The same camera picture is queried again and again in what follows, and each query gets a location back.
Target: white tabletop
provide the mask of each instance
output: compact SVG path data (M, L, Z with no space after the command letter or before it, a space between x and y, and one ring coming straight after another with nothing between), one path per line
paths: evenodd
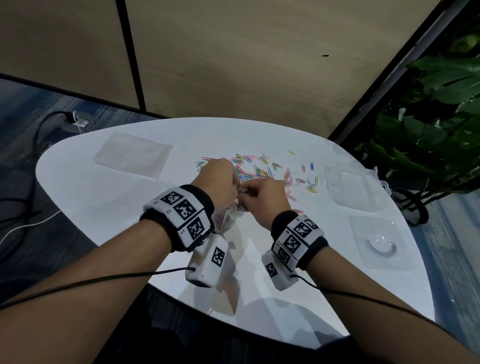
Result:
M92 161L114 130L174 145L158 180L108 169ZM295 173L294 179L312 180L323 172L323 165L359 165L333 142L296 129L239 119L182 118L116 126L65 139L44 153L36 175L60 210L95 244L101 245L137 222L143 204L173 185L191 182L198 173L195 161L202 157L231 158L236 153L264 153L277 179L283 178L286 168ZM272 162L283 168L274 172ZM267 167L261 161L253 164ZM244 166L253 171L252 165ZM320 184L317 194L309 193L299 183L290 190L297 199L290 201L292 208L305 211L325 231L334 249L390 292L434 319L432 292L420 252L393 201L382 211L369 213L335 204ZM408 248L412 269L366 268L353 241L351 216L379 216L394 221ZM185 280L183 271L154 276L150 283L211 317L275 340L317 348L348 334L322 294L306 283L299 281L284 291L274 288L261 262L261 255L273 241L250 214L238 219L225 238L231 241L225 269L231 270L232 277L223 286L193 286ZM159 270L185 267L190 255L170 254ZM311 282L305 272L298 271Z

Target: wristband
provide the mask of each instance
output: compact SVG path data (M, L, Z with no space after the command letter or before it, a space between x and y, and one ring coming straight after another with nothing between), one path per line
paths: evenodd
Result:
M290 272L296 267L305 270L315 254L328 246L323 230L307 215L294 211L280 213L272 223L271 234L275 240L272 251Z
M140 220L160 224L172 243L172 252L191 252L201 245L214 229L210 197L192 185L173 187L144 206Z

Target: person's left forearm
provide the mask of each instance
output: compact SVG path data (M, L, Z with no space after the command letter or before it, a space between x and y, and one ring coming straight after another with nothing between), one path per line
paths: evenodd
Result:
M18 297L101 276L156 271L171 250L142 220ZM91 363L150 277L109 280L0 311L0 362Z

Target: wooden wall panel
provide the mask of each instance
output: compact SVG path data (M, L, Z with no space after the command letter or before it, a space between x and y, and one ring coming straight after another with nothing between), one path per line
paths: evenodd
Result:
M0 72L138 107L114 0L2 1Z
M437 3L127 0L127 8L148 111L327 137Z

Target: forearm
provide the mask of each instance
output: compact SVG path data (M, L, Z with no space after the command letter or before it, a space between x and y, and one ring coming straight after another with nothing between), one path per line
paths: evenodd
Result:
M318 286L412 309L330 247L317 253L307 273ZM478 363L458 341L418 317L357 298L329 293L325 297L371 357L393 363Z
M171 250L142 220L20 296L106 275L155 271ZM109 280L0 311L0 362L91 363L149 277Z

